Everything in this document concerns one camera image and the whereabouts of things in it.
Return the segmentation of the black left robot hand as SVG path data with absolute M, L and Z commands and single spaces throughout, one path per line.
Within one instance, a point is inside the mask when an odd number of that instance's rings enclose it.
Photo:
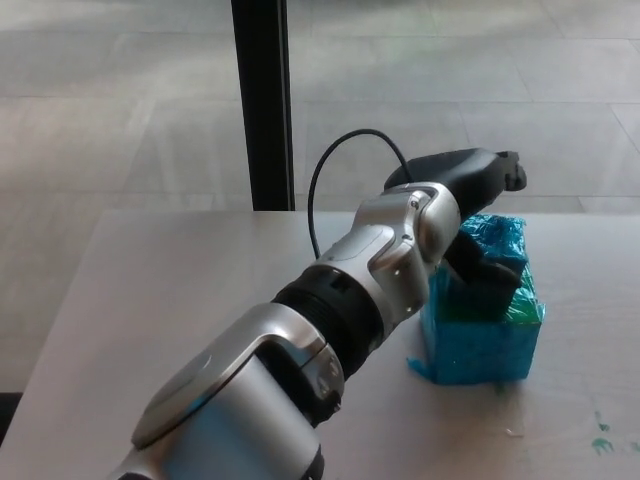
M 408 161 L 386 180 L 386 191 L 409 183 L 439 183 L 453 194 L 462 221 L 491 205 L 503 192 L 522 191 L 527 174 L 514 151 L 472 148 L 432 154 Z M 511 297 L 521 286 L 522 269 L 507 267 L 483 253 L 471 235 L 459 231 L 444 254 L 448 270 L 467 287 L 487 287 Z

